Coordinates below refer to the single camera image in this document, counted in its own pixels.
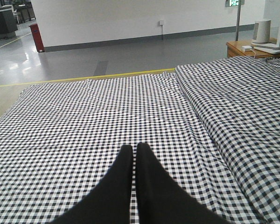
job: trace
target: white device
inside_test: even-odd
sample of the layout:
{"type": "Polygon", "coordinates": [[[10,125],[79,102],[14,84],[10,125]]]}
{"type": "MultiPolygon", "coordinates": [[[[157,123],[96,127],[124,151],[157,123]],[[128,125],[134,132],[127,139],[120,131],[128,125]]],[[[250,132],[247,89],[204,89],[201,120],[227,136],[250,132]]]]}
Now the white device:
{"type": "Polygon", "coordinates": [[[268,52],[270,54],[279,54],[280,53],[280,25],[279,25],[279,31],[278,31],[278,37],[277,37],[276,44],[272,44],[272,43],[261,44],[261,45],[255,46],[254,49],[268,52]]]}
{"type": "Polygon", "coordinates": [[[271,20],[255,21],[252,44],[269,43],[271,20]]]}
{"type": "Polygon", "coordinates": [[[247,51],[252,51],[252,47],[251,46],[242,46],[242,51],[243,52],[247,52],[247,51]]]}

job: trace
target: checkered bedsheet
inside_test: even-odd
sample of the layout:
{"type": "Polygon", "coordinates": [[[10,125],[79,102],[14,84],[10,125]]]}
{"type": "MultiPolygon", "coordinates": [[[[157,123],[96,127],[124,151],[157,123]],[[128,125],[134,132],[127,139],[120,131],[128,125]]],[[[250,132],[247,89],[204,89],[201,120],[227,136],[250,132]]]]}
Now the checkered bedsheet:
{"type": "MultiPolygon", "coordinates": [[[[121,145],[139,142],[210,210],[231,223],[266,223],[231,168],[239,160],[218,150],[187,97],[175,73],[27,88],[0,119],[0,223],[53,220],[91,191],[121,145]]],[[[130,209],[138,223],[134,183],[130,209]]]]}
{"type": "Polygon", "coordinates": [[[280,59],[235,57],[176,72],[245,197],[280,223],[280,59]]]}

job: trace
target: charger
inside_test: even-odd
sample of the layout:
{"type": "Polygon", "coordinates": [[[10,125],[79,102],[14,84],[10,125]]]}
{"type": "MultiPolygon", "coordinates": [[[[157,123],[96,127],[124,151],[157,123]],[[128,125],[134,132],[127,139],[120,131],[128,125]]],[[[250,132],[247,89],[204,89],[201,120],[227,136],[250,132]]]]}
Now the charger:
{"type": "Polygon", "coordinates": [[[247,51],[252,51],[253,47],[251,46],[242,46],[242,51],[247,52],[247,51]]]}

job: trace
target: white wall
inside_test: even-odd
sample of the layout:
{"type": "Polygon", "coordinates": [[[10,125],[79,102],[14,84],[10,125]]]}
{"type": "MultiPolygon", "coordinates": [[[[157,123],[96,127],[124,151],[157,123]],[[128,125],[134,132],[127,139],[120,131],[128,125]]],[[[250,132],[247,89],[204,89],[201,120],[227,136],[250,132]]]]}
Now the white wall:
{"type": "MultiPolygon", "coordinates": [[[[225,0],[32,0],[45,47],[235,26],[225,0]]],[[[263,18],[264,0],[245,0],[241,25],[263,18]]]]}
{"type": "Polygon", "coordinates": [[[266,0],[264,18],[272,20],[272,28],[280,25],[280,0],[266,0]]]}

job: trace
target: yellow floor line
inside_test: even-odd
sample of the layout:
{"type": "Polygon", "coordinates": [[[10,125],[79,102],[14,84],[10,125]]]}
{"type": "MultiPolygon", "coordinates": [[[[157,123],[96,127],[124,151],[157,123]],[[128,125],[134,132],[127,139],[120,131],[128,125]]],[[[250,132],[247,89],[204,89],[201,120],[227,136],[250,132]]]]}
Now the yellow floor line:
{"type": "Polygon", "coordinates": [[[6,84],[6,85],[0,85],[0,87],[14,86],[14,85],[27,85],[27,84],[40,84],[40,83],[49,83],[49,82],[62,82],[62,81],[80,80],[80,79],[88,79],[88,78],[104,78],[104,77],[137,75],[137,74],[145,74],[145,73],[150,73],[150,72],[162,72],[162,71],[168,71],[168,70],[174,70],[174,68],[150,70],[150,71],[137,71],[137,72],[130,72],[130,73],[114,74],[114,75],[90,76],[90,77],[78,77],[78,78],[66,78],[66,79],[57,79],[57,80],[48,80],[48,81],[38,81],[38,82],[30,82],[30,83],[6,84]]]}
{"type": "Polygon", "coordinates": [[[21,39],[21,38],[23,38],[23,37],[27,36],[27,35],[29,35],[29,34],[26,34],[26,35],[21,36],[21,37],[19,37],[19,38],[17,38],[17,39],[15,39],[15,40],[13,40],[13,41],[11,41],[11,42],[8,42],[8,43],[6,43],[6,44],[4,44],[4,45],[0,46],[0,48],[3,48],[4,46],[9,45],[9,44],[11,44],[11,43],[13,43],[13,42],[15,42],[15,41],[17,41],[17,40],[19,40],[19,39],[21,39]]]}

